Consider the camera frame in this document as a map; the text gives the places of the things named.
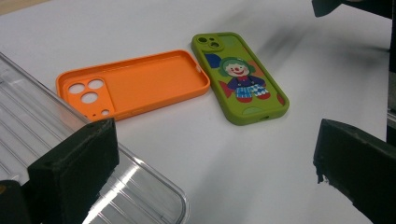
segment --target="black foam pad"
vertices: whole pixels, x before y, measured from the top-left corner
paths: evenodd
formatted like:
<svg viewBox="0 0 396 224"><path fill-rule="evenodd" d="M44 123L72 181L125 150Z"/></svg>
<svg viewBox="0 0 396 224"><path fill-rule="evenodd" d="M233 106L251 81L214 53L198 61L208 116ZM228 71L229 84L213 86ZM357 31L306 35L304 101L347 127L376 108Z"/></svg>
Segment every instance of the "black foam pad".
<svg viewBox="0 0 396 224"><path fill-rule="evenodd" d="M31 213L43 214L43 223L81 223L119 160L114 119L84 126L28 167L28 192L35 194L28 198L46 209L30 202Z"/></svg>
<svg viewBox="0 0 396 224"><path fill-rule="evenodd" d="M396 223L396 148L345 123L321 122L314 155L324 177L376 223Z"/></svg>

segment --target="green phone case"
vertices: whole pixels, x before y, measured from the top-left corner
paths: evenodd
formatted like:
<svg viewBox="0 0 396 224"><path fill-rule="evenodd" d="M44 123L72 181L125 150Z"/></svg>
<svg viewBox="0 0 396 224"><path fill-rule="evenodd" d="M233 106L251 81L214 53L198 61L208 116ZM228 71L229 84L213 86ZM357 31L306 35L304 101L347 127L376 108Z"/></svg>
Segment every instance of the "green phone case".
<svg viewBox="0 0 396 224"><path fill-rule="evenodd" d="M191 47L231 123L246 125L286 113L288 97L240 35L199 34Z"/></svg>

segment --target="orange silicone case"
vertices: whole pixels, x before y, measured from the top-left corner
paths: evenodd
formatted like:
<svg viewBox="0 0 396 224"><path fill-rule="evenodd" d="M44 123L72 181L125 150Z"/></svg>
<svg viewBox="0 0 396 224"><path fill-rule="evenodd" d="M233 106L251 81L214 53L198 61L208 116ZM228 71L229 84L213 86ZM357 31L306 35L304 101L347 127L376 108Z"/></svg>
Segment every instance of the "orange silicone case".
<svg viewBox="0 0 396 224"><path fill-rule="evenodd" d="M209 85L185 50L72 70L56 79L58 95L92 121L175 104L204 94Z"/></svg>

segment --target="white surface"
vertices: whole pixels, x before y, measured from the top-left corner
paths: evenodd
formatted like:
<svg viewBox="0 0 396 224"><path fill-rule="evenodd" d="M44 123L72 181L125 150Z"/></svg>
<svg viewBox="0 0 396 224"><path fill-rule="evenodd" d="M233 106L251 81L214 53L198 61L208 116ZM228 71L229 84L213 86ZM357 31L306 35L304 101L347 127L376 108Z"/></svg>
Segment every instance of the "white surface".
<svg viewBox="0 0 396 224"><path fill-rule="evenodd" d="M0 31L0 51L52 91L71 69L240 34L289 96L284 117L234 126L209 91L118 121L119 141L187 193L191 224L371 223L312 160L323 118L385 139L390 20L344 6L317 19L309 0L53 0Z"/></svg>

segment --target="cartoon print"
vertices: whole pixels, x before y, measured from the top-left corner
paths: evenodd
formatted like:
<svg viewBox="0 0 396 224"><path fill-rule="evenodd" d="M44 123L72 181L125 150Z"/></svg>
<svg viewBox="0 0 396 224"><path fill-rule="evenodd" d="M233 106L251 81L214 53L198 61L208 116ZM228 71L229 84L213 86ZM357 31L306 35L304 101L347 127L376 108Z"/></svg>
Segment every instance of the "cartoon print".
<svg viewBox="0 0 396 224"><path fill-rule="evenodd" d="M265 81L252 74L256 69L247 62L238 58L224 58L219 65L219 72L227 77L233 77L228 83L220 82L227 98L234 92L236 99L241 103L249 103L253 95L265 100L271 93L265 88Z"/></svg>

